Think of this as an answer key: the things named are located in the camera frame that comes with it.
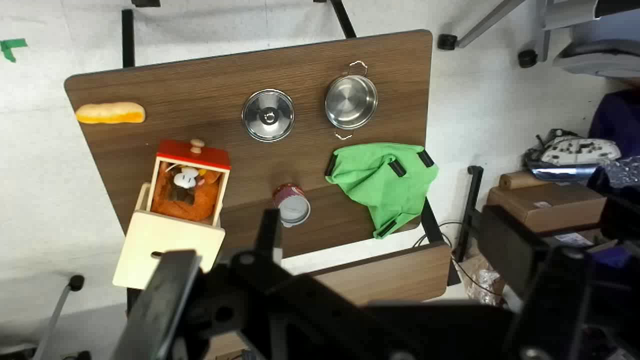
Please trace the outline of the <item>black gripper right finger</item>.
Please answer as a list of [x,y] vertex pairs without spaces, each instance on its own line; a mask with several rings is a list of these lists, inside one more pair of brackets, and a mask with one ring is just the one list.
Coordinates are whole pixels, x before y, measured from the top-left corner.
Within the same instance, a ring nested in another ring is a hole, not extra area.
[[480,215],[480,251],[522,298],[504,341],[506,360],[577,360],[590,303],[591,261],[548,246],[497,207]]

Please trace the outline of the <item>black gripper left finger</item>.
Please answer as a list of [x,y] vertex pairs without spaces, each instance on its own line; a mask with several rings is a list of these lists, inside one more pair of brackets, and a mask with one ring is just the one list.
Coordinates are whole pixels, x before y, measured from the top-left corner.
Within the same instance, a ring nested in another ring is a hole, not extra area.
[[111,360],[168,360],[199,273],[194,251],[166,253],[138,296]]

